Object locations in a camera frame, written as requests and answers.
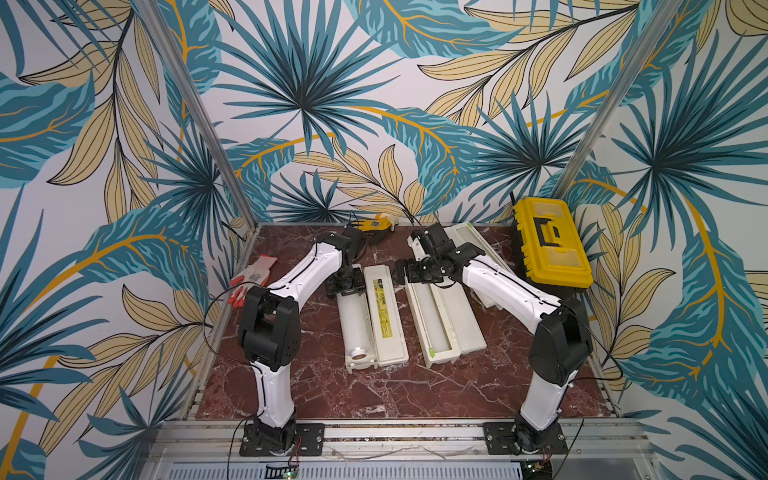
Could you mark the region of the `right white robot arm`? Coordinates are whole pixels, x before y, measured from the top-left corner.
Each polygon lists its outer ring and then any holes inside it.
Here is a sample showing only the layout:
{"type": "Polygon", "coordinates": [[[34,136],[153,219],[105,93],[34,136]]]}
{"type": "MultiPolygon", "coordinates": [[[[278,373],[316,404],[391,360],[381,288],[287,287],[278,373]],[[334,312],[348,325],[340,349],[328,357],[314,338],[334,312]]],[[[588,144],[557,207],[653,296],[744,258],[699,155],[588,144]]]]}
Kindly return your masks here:
{"type": "Polygon", "coordinates": [[[416,249],[415,257],[396,262],[399,283],[460,283],[488,296],[533,335],[528,354],[533,376],[526,398],[514,420],[502,424],[504,431],[486,430],[501,442],[489,452],[534,454],[552,446],[562,401],[593,351],[584,304],[527,283],[471,242],[455,244],[438,223],[415,229],[408,244],[416,249]]]}

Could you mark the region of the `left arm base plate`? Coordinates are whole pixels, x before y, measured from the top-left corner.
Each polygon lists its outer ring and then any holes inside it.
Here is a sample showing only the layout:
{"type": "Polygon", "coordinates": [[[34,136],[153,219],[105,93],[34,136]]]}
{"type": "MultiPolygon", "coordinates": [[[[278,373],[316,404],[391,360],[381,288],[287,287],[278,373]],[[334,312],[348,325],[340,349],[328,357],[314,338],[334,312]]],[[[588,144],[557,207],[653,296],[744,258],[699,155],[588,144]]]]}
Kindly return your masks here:
{"type": "Polygon", "coordinates": [[[285,427],[271,427],[257,421],[244,427],[239,447],[241,457],[278,457],[298,454],[319,457],[325,441],[323,423],[289,422],[285,427]]]}

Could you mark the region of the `white wrap dispenser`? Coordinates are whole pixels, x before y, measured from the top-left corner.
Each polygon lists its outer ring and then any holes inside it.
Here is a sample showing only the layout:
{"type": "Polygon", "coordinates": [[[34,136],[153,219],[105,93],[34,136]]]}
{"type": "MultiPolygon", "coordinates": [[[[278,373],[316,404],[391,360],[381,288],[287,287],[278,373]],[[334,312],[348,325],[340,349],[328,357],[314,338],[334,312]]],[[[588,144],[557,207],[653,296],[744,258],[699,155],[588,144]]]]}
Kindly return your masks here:
{"type": "Polygon", "coordinates": [[[374,265],[362,269],[376,362],[369,368],[405,364],[409,353],[390,268],[374,265]]]}
{"type": "Polygon", "coordinates": [[[427,284],[431,287],[451,347],[448,351],[430,357],[428,336],[414,285],[406,283],[404,289],[427,368],[438,364],[454,363],[463,355],[481,351],[487,347],[463,286],[449,281],[439,285],[427,284]]]}
{"type": "Polygon", "coordinates": [[[453,284],[461,283],[487,297],[498,309],[510,314],[517,312],[516,276],[480,246],[471,242],[456,245],[440,223],[415,230],[410,241],[423,252],[416,260],[432,257],[455,262],[462,267],[462,276],[460,281],[451,281],[453,284]]]}

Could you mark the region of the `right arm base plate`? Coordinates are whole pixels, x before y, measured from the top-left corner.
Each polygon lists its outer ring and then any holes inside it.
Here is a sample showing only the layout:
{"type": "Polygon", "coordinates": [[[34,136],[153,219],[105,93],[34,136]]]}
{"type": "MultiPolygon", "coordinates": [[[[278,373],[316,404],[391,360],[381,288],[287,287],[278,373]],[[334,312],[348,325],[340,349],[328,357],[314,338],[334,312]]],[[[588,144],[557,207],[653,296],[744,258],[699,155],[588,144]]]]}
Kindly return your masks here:
{"type": "Polygon", "coordinates": [[[524,420],[485,422],[483,437],[490,455],[565,454],[565,436],[557,422],[542,431],[524,420]]]}

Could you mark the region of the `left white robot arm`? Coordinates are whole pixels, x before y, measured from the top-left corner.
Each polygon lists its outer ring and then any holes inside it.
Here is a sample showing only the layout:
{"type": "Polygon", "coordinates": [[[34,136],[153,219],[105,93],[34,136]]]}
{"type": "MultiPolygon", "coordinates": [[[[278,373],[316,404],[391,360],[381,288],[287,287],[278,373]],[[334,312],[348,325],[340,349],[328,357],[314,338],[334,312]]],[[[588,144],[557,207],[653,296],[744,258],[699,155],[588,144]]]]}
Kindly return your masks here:
{"type": "Polygon", "coordinates": [[[301,345],[301,310],[321,286],[330,295],[362,292],[363,273],[354,261],[364,248],[364,233],[356,227],[324,232],[286,274],[267,286],[253,286],[245,295],[238,341],[258,394],[249,443],[273,455],[297,446],[290,365],[301,345]]]}

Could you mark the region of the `long plastic wrap roll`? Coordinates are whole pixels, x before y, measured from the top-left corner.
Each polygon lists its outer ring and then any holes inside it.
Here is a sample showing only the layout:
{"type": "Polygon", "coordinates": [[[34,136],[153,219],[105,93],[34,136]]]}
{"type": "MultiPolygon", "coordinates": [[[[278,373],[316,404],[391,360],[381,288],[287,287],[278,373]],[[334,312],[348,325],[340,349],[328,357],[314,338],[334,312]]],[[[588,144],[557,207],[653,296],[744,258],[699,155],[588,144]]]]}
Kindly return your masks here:
{"type": "Polygon", "coordinates": [[[345,365],[349,372],[376,362],[367,297],[364,293],[337,296],[345,365]]]}

